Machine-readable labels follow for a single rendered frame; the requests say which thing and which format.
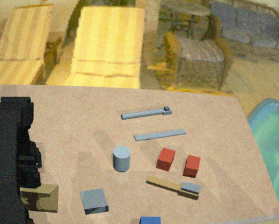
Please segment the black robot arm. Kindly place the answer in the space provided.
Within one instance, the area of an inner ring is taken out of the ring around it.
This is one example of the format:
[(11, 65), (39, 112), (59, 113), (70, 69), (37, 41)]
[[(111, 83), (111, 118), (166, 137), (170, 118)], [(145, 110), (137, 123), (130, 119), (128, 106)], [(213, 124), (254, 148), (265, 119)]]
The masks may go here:
[(38, 188), (41, 152), (30, 140), (34, 120), (30, 97), (3, 97), (0, 102), (0, 224), (35, 224), (20, 198), (20, 187)]

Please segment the light grey flat bar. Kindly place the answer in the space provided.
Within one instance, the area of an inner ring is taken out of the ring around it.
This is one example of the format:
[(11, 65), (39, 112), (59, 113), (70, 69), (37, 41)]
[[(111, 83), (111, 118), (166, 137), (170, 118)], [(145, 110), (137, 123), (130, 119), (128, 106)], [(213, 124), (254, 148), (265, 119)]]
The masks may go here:
[(136, 142), (186, 134), (184, 129), (134, 136)]

